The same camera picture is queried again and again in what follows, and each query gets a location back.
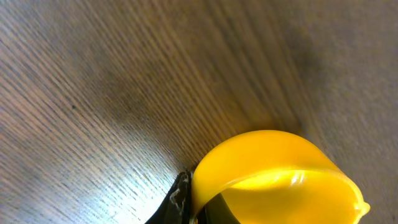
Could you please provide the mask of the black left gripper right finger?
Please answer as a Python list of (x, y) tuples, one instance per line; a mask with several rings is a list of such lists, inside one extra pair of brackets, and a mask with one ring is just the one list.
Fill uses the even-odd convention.
[(198, 224), (240, 224), (223, 196), (214, 196), (198, 214)]

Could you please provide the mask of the yellow plastic measuring scoop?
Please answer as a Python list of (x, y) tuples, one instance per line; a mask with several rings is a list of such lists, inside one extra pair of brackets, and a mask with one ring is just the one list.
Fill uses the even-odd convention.
[(221, 194), (240, 223), (359, 223), (359, 187), (310, 141), (283, 131), (239, 134), (214, 147), (192, 178), (192, 223)]

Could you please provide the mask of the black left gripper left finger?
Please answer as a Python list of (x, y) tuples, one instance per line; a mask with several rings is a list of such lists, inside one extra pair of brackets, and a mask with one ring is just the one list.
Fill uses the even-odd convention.
[(189, 224), (192, 205), (192, 173), (183, 171), (174, 180), (159, 208), (146, 224)]

